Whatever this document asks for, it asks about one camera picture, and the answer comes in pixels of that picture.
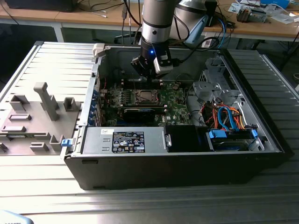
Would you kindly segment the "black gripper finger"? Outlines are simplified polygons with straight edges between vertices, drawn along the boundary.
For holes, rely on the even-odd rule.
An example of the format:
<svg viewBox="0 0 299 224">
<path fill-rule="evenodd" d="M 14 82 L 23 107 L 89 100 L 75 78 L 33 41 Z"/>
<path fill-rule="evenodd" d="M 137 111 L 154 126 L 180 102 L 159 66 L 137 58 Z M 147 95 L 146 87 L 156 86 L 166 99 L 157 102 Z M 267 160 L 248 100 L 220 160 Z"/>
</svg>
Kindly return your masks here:
<svg viewBox="0 0 299 224">
<path fill-rule="evenodd" d="M 138 56 L 132 59 L 131 65 L 139 76 L 144 77 L 148 82 L 154 79 L 154 65 L 151 60 Z"/>
<path fill-rule="evenodd" d="M 169 72 L 164 72 L 162 74 L 157 74 L 155 70 L 153 70 L 153 81 L 156 81 L 156 80 L 160 80 L 162 79 L 164 76 L 166 76 Z"/>
</svg>

